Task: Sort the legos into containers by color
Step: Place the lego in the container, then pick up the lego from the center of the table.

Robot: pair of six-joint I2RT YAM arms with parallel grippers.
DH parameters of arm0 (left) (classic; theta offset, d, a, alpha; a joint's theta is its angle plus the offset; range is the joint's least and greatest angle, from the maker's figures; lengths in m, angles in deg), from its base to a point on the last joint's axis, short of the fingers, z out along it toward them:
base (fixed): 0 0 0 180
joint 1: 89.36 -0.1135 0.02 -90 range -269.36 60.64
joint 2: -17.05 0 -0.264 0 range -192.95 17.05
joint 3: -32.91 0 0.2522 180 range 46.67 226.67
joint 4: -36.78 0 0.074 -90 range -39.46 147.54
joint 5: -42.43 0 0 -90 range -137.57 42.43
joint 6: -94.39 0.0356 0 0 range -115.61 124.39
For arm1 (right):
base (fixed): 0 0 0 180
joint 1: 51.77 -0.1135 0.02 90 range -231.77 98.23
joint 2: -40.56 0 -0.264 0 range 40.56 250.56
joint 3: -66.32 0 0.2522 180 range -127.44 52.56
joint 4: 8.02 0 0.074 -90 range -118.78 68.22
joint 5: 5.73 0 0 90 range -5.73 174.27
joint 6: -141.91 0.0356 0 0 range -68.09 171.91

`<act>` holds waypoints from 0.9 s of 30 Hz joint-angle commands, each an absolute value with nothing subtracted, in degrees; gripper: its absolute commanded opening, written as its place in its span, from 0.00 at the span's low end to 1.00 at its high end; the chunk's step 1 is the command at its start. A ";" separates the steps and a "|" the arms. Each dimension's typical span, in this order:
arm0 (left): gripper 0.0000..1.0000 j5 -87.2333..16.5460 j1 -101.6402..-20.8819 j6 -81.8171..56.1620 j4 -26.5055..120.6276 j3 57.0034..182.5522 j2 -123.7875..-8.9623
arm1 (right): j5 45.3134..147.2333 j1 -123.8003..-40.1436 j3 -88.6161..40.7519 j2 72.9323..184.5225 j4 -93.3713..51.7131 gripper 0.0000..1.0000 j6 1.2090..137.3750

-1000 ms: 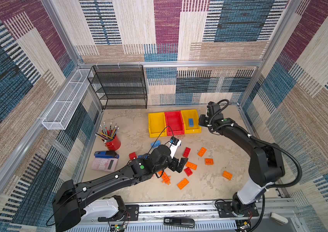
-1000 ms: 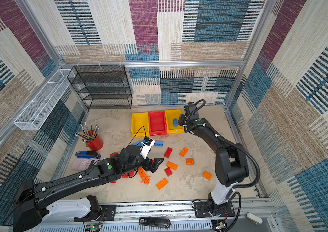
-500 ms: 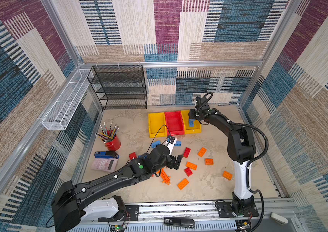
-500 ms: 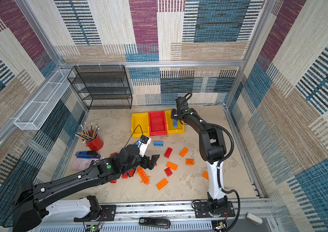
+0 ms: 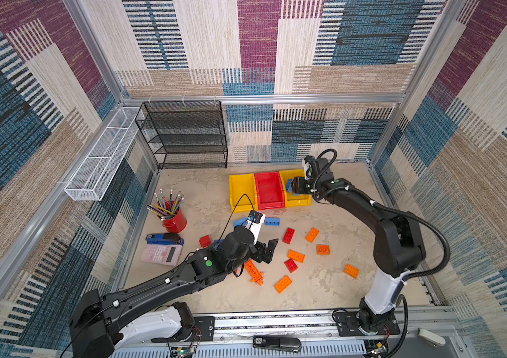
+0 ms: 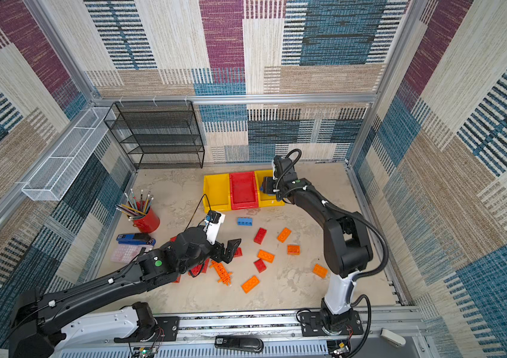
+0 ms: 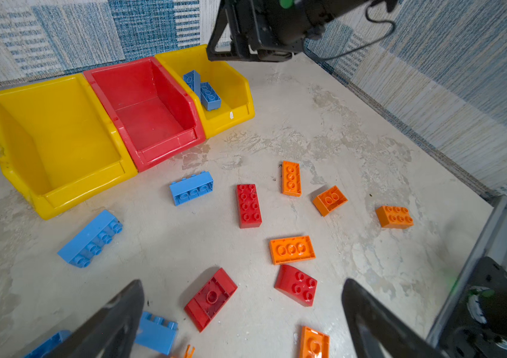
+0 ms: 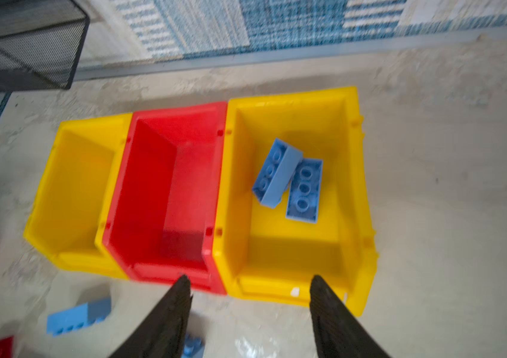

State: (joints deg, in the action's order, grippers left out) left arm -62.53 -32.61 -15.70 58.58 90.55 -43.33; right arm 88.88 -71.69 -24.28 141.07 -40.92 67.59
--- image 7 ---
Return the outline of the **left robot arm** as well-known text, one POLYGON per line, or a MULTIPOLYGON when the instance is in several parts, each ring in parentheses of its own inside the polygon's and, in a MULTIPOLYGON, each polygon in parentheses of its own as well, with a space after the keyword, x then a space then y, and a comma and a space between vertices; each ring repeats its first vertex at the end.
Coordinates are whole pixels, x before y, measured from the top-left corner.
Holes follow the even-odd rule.
MULTIPOLYGON (((358 357, 440 355, 355 280, 345 281, 341 302, 358 357)), ((507 341, 507 286, 472 289, 467 303, 475 322, 507 341)), ((143 305, 142 283, 133 280, 49 357, 129 357, 143 305)))

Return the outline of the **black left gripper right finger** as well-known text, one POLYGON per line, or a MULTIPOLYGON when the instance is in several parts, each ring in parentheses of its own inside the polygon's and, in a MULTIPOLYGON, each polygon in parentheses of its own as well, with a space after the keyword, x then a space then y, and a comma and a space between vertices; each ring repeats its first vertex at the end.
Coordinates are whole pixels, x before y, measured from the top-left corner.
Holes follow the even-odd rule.
POLYGON ((357 357, 441 357, 356 280, 344 282, 341 303, 357 357))

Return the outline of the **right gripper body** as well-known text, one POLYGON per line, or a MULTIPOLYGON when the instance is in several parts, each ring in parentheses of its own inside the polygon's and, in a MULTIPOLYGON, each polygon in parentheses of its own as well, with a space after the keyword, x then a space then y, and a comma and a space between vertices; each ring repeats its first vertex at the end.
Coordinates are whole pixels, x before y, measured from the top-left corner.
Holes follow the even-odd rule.
POLYGON ((310 1, 221 1, 210 61, 285 62, 303 51, 310 1))

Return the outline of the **blue lego brick small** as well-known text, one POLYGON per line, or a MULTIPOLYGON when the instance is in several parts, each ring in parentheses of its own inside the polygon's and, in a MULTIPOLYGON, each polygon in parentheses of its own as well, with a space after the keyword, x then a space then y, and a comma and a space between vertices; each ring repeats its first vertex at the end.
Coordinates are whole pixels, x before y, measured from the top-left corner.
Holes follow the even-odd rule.
POLYGON ((135 337, 135 343, 148 349, 169 355, 177 336, 177 322, 167 321, 143 311, 135 337))

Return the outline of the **red curved lego brick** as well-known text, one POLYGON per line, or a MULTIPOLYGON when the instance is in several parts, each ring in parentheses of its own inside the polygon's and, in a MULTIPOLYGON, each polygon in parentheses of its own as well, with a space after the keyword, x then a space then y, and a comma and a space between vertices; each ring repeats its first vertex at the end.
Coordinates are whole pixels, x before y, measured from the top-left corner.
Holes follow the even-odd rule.
POLYGON ((220 268, 186 304, 184 310, 200 333, 212 322, 237 289, 226 271, 220 268))

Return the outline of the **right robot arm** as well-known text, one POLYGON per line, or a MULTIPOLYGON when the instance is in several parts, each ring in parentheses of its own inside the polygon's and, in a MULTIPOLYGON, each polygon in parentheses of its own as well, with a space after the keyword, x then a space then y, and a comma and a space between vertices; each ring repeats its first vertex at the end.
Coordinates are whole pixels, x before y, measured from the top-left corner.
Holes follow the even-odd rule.
POLYGON ((308 55, 317 62, 333 61, 366 49, 395 32, 397 25, 390 19, 371 18, 369 10, 379 4, 381 1, 221 1, 207 44, 207 58, 211 62, 289 61, 296 54, 307 53, 306 41, 319 40, 328 23, 362 6, 368 22, 390 25, 384 36, 339 55, 308 55))

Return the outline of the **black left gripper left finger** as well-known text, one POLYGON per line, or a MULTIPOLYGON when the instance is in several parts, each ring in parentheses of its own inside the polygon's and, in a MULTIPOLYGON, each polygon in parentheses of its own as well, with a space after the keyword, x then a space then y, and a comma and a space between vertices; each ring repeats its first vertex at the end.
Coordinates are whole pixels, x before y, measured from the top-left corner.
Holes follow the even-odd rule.
POLYGON ((47 356, 129 357, 143 307, 144 289, 136 279, 47 356))

